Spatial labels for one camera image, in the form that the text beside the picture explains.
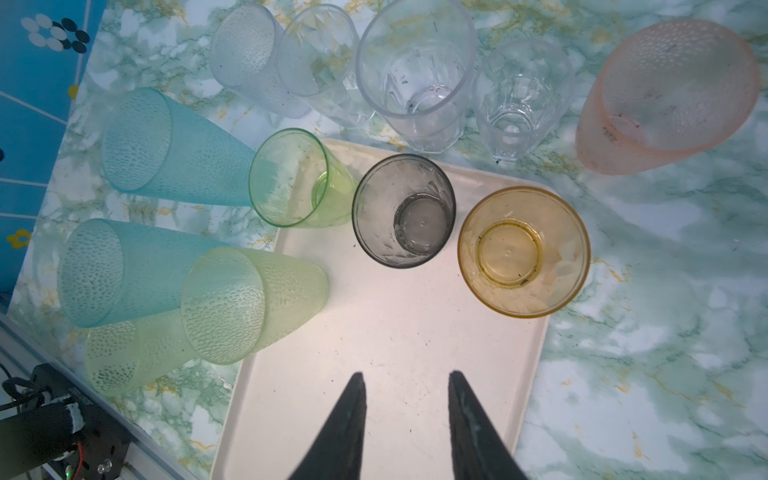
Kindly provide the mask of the green transparent cup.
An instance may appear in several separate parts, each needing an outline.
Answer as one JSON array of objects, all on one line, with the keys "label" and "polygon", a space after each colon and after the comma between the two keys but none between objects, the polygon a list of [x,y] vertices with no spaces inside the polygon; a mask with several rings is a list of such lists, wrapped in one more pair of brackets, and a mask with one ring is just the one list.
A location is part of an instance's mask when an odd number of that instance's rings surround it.
[{"label": "green transparent cup", "polygon": [[249,194],[256,213],[279,228],[324,228],[351,219],[357,180],[315,135],[287,128],[260,146]]}]

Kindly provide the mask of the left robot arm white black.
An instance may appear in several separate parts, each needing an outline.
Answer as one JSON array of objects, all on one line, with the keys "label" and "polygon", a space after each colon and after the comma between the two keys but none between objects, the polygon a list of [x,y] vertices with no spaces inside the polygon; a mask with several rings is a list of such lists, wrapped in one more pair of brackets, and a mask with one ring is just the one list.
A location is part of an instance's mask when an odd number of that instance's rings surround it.
[{"label": "left robot arm white black", "polygon": [[74,456],[64,477],[80,479],[85,466],[86,404],[78,389],[49,363],[36,366],[30,379],[10,377],[2,387],[11,400],[1,409],[19,411],[1,420],[1,477],[12,479]]}]

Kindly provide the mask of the light green textured cup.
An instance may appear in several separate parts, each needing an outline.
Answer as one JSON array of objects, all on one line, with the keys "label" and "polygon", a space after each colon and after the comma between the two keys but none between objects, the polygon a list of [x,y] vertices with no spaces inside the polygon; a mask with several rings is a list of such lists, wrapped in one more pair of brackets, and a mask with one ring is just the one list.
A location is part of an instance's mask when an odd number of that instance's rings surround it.
[{"label": "light green textured cup", "polygon": [[88,330],[85,370],[93,388],[117,396],[142,387],[196,357],[181,311],[135,318]]},{"label": "light green textured cup", "polygon": [[181,319],[199,357],[228,365],[304,325],[328,298],[328,278],[312,262],[223,246],[202,255],[188,273]]}]

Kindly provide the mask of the light green textured cup front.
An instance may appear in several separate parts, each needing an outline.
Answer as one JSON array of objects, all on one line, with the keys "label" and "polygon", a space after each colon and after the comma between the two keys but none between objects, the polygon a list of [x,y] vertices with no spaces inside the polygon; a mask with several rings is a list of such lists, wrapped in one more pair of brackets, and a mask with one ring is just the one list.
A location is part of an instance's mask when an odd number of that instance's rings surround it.
[{"label": "light green textured cup front", "polygon": [[304,325],[328,298],[328,278],[312,262],[223,246],[202,255],[188,273],[181,319],[199,357],[228,365]]}]

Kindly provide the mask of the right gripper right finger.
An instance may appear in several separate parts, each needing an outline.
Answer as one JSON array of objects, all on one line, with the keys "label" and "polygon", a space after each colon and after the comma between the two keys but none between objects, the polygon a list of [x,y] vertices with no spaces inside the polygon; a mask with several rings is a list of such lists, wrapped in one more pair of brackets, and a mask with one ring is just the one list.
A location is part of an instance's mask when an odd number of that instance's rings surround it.
[{"label": "right gripper right finger", "polygon": [[460,371],[449,375],[448,408],[455,479],[526,479]]}]

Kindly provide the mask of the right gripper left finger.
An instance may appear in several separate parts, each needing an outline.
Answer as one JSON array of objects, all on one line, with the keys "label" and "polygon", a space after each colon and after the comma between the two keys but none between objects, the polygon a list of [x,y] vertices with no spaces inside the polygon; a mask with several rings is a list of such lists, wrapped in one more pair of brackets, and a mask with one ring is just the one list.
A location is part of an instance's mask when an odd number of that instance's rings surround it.
[{"label": "right gripper left finger", "polygon": [[363,374],[356,372],[290,479],[359,479],[366,411]]}]

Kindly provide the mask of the amber yellow cup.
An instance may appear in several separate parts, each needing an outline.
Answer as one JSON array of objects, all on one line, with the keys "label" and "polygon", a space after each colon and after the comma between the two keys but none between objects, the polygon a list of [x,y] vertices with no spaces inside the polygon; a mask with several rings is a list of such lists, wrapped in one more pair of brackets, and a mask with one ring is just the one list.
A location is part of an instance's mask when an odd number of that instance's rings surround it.
[{"label": "amber yellow cup", "polygon": [[469,290],[490,309],[529,319],[576,298],[591,262],[587,228],[560,196],[514,186],[480,200],[466,216],[457,246]]}]

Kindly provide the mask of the grey smoky cup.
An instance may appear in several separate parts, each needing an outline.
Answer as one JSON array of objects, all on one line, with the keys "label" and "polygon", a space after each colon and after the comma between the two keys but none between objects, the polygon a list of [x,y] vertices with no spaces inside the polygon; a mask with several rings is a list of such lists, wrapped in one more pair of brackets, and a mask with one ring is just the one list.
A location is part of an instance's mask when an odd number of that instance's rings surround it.
[{"label": "grey smoky cup", "polygon": [[352,205],[353,230],[374,261],[413,268],[445,246],[456,209],[452,184],[436,163],[415,154],[393,155],[360,181]]}]

